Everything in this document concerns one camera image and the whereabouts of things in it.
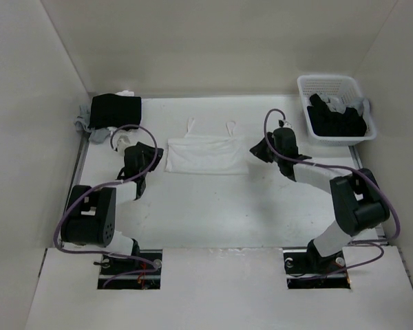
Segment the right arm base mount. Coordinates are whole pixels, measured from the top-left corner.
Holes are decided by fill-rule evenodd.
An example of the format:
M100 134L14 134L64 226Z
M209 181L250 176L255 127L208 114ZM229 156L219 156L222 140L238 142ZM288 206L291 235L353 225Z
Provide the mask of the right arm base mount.
M350 289L342 251L319 258L306 249L283 251L286 284L289 289Z

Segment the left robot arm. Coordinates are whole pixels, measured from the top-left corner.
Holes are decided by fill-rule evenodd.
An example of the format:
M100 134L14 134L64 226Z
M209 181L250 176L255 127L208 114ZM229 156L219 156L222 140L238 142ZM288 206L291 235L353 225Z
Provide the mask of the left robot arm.
M116 207L142 197L147 173L159 165L163 149L138 142L124 147L122 154L124 166L116 178L120 185L73 187L67 205L72 211L60 226L59 238L83 246L85 252L106 252L117 258L124 273L133 274L140 268L140 248L137 240L116 230Z

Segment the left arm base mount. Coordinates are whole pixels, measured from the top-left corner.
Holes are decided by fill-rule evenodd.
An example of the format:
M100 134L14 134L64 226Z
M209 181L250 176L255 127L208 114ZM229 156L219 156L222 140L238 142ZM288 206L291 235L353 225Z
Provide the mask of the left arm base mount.
M161 284L162 250L141 250L139 257L158 263L159 268L152 271L153 265L143 261L113 258L104 255L94 262L99 266L99 290L159 290Z

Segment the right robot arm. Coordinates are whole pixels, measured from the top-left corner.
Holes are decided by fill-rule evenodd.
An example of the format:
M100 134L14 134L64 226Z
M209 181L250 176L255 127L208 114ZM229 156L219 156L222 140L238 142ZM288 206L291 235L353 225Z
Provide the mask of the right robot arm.
M276 163L287 179L308 184L332 197L335 220L309 242L304 255L306 266L314 272L328 267L343 247L363 231L390 217L390 207L379 193L370 170L312 162L309 156L299 153L295 133L290 128L266 133L250 153L265 163Z

